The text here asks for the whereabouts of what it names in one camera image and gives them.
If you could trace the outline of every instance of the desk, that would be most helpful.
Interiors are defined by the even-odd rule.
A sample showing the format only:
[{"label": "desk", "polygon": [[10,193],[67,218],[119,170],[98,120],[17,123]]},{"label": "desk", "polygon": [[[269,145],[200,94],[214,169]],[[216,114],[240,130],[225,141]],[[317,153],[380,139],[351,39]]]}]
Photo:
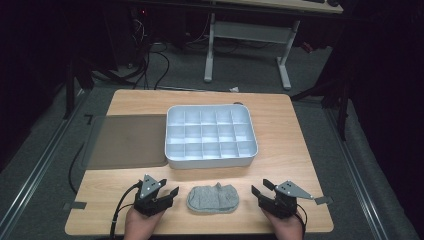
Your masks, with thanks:
[{"label": "desk", "polygon": [[[168,194],[179,186],[174,206],[167,210],[155,234],[255,234],[272,233],[271,225],[251,193],[255,185],[264,195],[273,192],[262,186],[267,178],[275,184],[292,180],[315,197],[323,195],[290,98],[282,94],[136,91],[118,90],[108,115],[166,114],[173,105],[231,104],[242,102],[250,111],[259,152],[249,167],[174,170],[168,165],[156,168],[87,170],[77,202],[85,209],[73,209],[65,231],[70,235],[109,233],[114,210],[122,194],[144,174],[157,180],[168,179],[160,191]],[[231,214],[204,215],[191,212],[186,198],[194,186],[232,184],[240,197]],[[123,204],[132,203],[135,191]],[[327,206],[299,199],[308,214],[308,232],[329,232],[333,222]],[[117,233],[123,234],[126,211],[119,215]]]},{"label": "desk", "polygon": [[[62,0],[63,2],[74,3],[74,2],[85,2],[81,0]],[[355,17],[350,14],[341,14],[343,9],[338,7],[331,7],[327,3],[314,3],[302,0],[217,0],[217,4],[209,4],[210,1],[168,1],[168,0],[113,0],[115,3],[139,5],[143,7],[151,8],[163,8],[163,9],[179,9],[196,12],[207,12],[207,13],[220,13],[220,14],[241,14],[241,15],[255,15],[255,16],[267,16],[275,18],[287,18],[293,21],[321,21],[321,22],[338,22],[344,25],[359,25],[366,26],[370,21],[364,17]],[[284,55],[279,59],[278,65],[280,71],[284,70],[284,56],[288,55],[288,51],[284,52]],[[78,63],[81,65],[79,60],[72,60],[67,76],[67,100],[66,100],[66,115],[67,118],[74,109],[75,94],[74,94],[74,78],[76,77],[76,70],[72,68],[72,65]],[[84,78],[84,74],[77,76],[77,80],[84,89],[91,89],[93,83],[89,78]],[[301,99],[310,94],[310,92],[301,93],[295,96],[293,100]],[[340,111],[340,116],[345,117],[345,112]]]}]

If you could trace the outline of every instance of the dark background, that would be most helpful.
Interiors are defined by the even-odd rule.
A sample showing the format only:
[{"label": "dark background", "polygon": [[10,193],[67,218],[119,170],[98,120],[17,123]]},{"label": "dark background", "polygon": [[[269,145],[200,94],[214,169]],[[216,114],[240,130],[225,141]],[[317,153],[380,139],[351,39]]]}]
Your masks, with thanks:
[{"label": "dark background", "polygon": [[[344,1],[343,5],[346,14],[372,19],[372,24],[366,29],[345,27],[340,36],[343,28],[338,24],[305,22],[296,45],[307,42],[314,48],[336,47],[317,84],[337,78],[349,56],[360,52],[349,80],[349,96],[380,167],[422,237],[423,2],[360,0],[357,4]],[[0,169],[52,103],[66,79],[66,66],[76,54],[92,59],[105,54],[98,61],[111,69],[132,60],[119,56],[133,48],[125,45],[129,47],[120,49],[119,45],[128,41],[119,36],[128,34],[131,25],[120,29],[121,34],[110,35],[117,31],[114,21],[124,21],[126,16],[111,16],[95,5],[82,9],[85,11],[72,6],[63,9],[49,0],[0,4]],[[153,28],[161,29],[156,36],[180,47],[186,41],[185,31],[199,32],[206,16],[165,10],[152,10],[152,14],[157,24]],[[75,38],[75,31],[83,34]]]}]

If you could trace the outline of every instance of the gray cloth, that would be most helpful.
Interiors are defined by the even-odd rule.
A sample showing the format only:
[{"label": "gray cloth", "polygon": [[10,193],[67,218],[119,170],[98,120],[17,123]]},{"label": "gray cloth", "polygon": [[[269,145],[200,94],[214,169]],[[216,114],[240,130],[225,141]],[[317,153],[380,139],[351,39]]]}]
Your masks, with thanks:
[{"label": "gray cloth", "polygon": [[237,190],[231,186],[194,187],[187,197],[187,206],[196,212],[229,213],[236,210],[239,203]]}]

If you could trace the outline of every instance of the brown mat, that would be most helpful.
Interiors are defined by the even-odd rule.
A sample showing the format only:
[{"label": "brown mat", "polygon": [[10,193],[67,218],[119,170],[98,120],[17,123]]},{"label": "brown mat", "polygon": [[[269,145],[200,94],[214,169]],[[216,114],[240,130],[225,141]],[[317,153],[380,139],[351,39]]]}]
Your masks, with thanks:
[{"label": "brown mat", "polygon": [[85,147],[87,170],[161,167],[166,115],[96,117]]}]

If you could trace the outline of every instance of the gray floor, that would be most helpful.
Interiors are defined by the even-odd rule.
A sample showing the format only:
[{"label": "gray floor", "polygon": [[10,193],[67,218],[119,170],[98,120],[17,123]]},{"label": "gray floor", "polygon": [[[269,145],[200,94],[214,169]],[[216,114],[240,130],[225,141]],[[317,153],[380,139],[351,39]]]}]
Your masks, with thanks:
[{"label": "gray floor", "polygon": [[[271,45],[260,49],[238,46],[229,54],[221,53],[232,51],[233,47],[217,47],[214,80],[206,84],[202,80],[205,50],[187,48],[181,51],[169,46],[162,52],[169,59],[169,71],[159,88],[229,91],[230,88],[238,87],[240,92],[294,95],[314,85],[331,53],[331,49],[310,54],[299,48],[292,49],[287,68],[293,88],[287,92],[282,89],[275,63],[281,46]],[[165,49],[164,45],[154,47],[156,51],[161,49]],[[150,88],[166,68],[165,58],[159,54],[150,54],[147,75]],[[114,91],[119,88],[122,87],[96,81],[91,92],[82,93],[78,98],[78,111],[68,121],[62,120],[64,91],[58,94],[55,103],[33,126],[31,135],[0,175],[0,216],[9,217],[1,223],[0,234],[3,235],[0,235],[0,239],[99,237],[68,236],[64,232],[69,214],[64,205],[75,198],[69,186],[68,173],[74,156],[88,137],[90,125],[86,115],[105,115]],[[323,192],[334,200],[329,209],[335,228],[331,233],[307,234],[306,239],[418,239],[369,150],[352,105],[349,105],[346,125],[347,141],[341,142],[334,132],[333,113],[336,111],[322,109],[319,99],[309,97],[293,105]],[[349,164],[349,159],[354,163],[353,166]],[[76,188],[84,174],[84,169],[78,164],[80,161],[81,155],[76,158],[72,168],[72,182]],[[34,176],[34,168],[45,171]],[[22,200],[22,203],[14,203],[15,199]],[[195,239],[188,236],[180,238]]]}]

